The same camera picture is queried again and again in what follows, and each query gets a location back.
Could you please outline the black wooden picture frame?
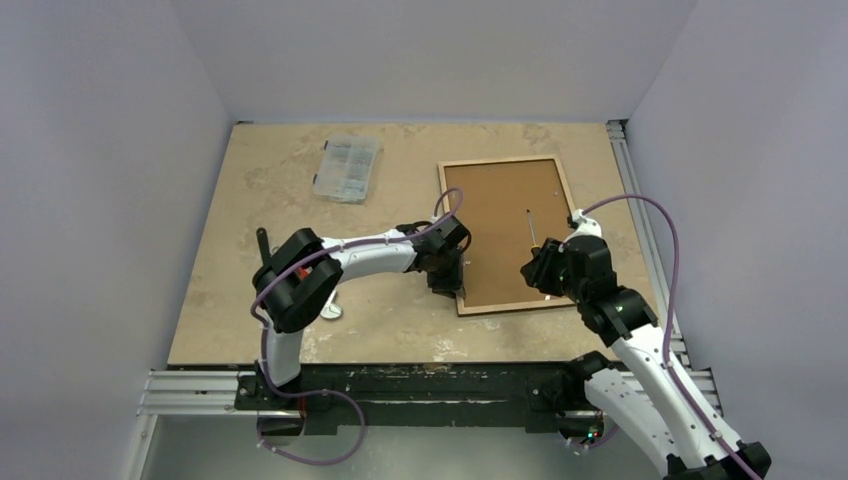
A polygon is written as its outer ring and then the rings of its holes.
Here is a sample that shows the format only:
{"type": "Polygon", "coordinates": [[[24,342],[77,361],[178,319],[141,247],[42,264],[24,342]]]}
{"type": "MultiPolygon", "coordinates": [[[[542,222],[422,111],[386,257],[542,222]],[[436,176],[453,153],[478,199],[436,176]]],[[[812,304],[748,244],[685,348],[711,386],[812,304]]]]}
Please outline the black wooden picture frame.
{"type": "Polygon", "coordinates": [[[567,217],[575,202],[556,155],[446,161],[438,165],[438,175],[444,191],[462,191],[457,218],[471,233],[464,253],[466,295],[456,300],[458,315],[573,305],[528,287],[520,274],[531,260],[527,209],[540,245],[572,233],[567,217]]]}

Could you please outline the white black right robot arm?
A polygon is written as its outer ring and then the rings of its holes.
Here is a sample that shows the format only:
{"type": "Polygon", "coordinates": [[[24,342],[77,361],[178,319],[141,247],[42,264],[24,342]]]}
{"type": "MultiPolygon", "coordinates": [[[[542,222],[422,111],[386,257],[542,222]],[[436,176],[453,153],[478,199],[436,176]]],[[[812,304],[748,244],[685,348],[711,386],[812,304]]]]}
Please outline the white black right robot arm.
{"type": "Polygon", "coordinates": [[[642,295],[619,284],[607,243],[593,235],[553,238],[531,250],[525,283],[573,301],[587,328],[627,367],[642,391],[592,352],[573,361],[561,392],[576,407],[605,413],[652,461],[664,479],[762,479],[772,460],[746,442],[696,387],[669,349],[642,295]]]}

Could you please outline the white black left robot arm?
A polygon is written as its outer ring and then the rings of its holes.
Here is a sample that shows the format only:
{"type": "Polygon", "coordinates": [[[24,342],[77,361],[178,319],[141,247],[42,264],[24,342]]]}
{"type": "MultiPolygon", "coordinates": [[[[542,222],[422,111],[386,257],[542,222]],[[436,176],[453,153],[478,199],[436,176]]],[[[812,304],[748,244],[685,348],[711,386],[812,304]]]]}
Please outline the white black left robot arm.
{"type": "Polygon", "coordinates": [[[258,228],[256,240],[261,265],[252,277],[251,313],[262,324],[259,395],[272,408],[284,409],[297,399],[304,332],[340,284],[384,273],[423,273],[433,293],[460,297],[462,260],[472,234],[448,215],[348,239],[301,228],[277,249],[258,228]]]}

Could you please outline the yellow black flathead screwdriver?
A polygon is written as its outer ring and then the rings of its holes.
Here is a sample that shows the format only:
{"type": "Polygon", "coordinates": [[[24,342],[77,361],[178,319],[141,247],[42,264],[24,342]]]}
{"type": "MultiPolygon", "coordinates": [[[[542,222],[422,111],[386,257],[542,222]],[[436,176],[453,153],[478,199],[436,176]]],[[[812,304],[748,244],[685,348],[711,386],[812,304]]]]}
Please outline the yellow black flathead screwdriver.
{"type": "Polygon", "coordinates": [[[535,229],[535,225],[534,225],[534,221],[533,221],[533,215],[532,215],[532,211],[530,209],[526,210],[526,219],[527,219],[529,234],[530,234],[530,238],[531,238],[530,251],[531,251],[531,254],[533,256],[535,256],[535,255],[538,254],[541,247],[540,247],[540,244],[539,244],[538,239],[537,239],[536,229],[535,229]]]}

